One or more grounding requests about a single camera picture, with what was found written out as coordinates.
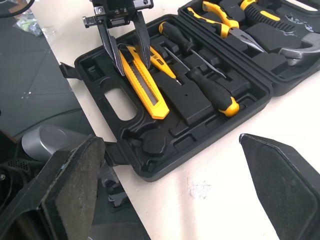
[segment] gray cylinder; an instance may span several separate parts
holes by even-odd
[[[70,143],[82,143],[86,135],[62,127],[42,125],[23,135],[21,145],[34,160],[47,162],[59,149]]]

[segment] mark on table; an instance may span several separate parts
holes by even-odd
[[[187,179],[187,187],[190,196],[193,199],[205,200],[211,191],[211,184],[205,180],[195,181]]]

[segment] hammer head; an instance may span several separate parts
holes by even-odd
[[[320,34],[310,32],[302,38],[302,42],[311,46],[306,48],[281,48],[279,54],[283,54],[287,58],[301,60],[295,61],[297,63],[302,63],[307,58],[320,54]]]

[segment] tool kit case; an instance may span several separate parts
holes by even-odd
[[[211,3],[223,7],[229,17],[232,15],[239,22],[240,29],[251,36],[267,32],[267,39],[272,42],[268,42],[264,36],[259,44],[268,48],[268,53],[248,47],[231,34],[222,38],[210,24],[192,16],[188,12],[189,7],[201,17],[221,22],[216,14],[203,10],[202,1],[189,2],[178,10],[178,15],[164,15],[148,23],[150,45],[162,56],[180,82],[178,84],[154,65],[150,66],[149,73],[169,108],[164,119],[150,116],[126,76],[122,77],[117,72],[102,46],[76,59],[75,68],[65,64],[60,66],[66,78],[84,81],[116,137],[117,142],[105,143],[105,160],[110,167],[131,165],[145,181],[156,181],[261,111],[273,96],[284,95],[318,71],[320,56],[316,54],[303,59],[299,65],[289,65],[286,57],[278,54],[279,47],[286,47],[285,40],[279,37],[279,47],[275,41],[277,33],[284,36],[284,31],[275,30],[278,31],[275,34],[274,31],[268,32],[269,28],[262,31],[261,27],[254,28],[255,24],[248,22],[239,11],[241,1]],[[260,1],[258,4],[291,21],[300,21],[314,33],[320,32],[320,14],[317,11],[306,11],[286,1]],[[312,6],[320,9],[320,2],[314,1]],[[161,35],[159,26],[162,22],[178,27],[195,44],[196,51],[222,71],[226,78],[212,71],[197,55],[184,52],[176,43]],[[133,45],[133,38],[134,31],[131,31],[116,41]],[[198,85],[188,78],[188,70],[173,59],[164,47],[190,69],[200,69],[207,79],[227,89],[239,104],[239,112],[232,117],[220,112]],[[134,118],[121,120],[113,110],[105,93],[115,88],[122,89],[136,107]]]

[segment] screwdriver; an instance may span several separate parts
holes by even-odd
[[[212,69],[214,72],[218,73],[225,79],[227,78],[221,71],[216,69],[214,66],[212,66],[208,61],[206,61],[202,56],[200,56],[194,49],[196,48],[196,45],[188,41],[182,32],[177,28],[176,26],[164,21],[159,26],[159,32],[164,35],[167,39],[171,40],[172,42],[178,44],[181,46],[185,52],[187,53],[193,53],[197,55],[204,63]]]
[[[197,67],[190,69],[168,48],[163,48],[172,58],[181,63],[188,70],[186,76],[198,85],[205,97],[208,98],[221,113],[227,117],[232,117],[239,112],[239,104],[223,86],[203,76],[201,70]]]

